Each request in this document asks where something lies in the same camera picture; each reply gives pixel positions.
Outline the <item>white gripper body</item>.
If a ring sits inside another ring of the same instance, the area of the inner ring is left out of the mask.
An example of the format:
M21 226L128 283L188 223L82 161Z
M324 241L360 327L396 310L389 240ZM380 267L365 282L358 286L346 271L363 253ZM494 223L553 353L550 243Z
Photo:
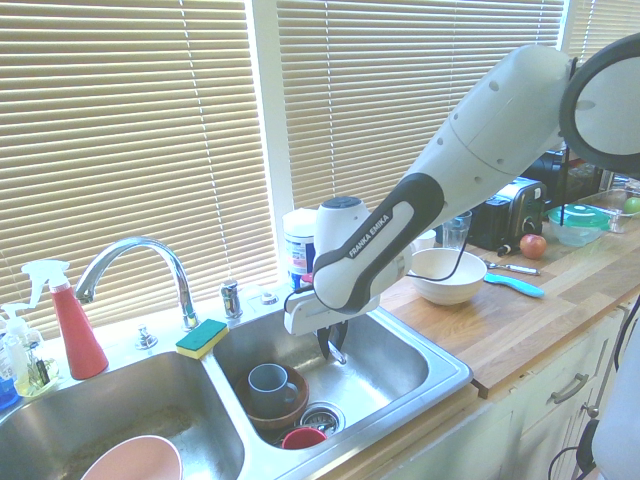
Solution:
M349 318L349 315L322 304L313 290L292 293L284 302L284 327L289 334L295 336L330 327Z

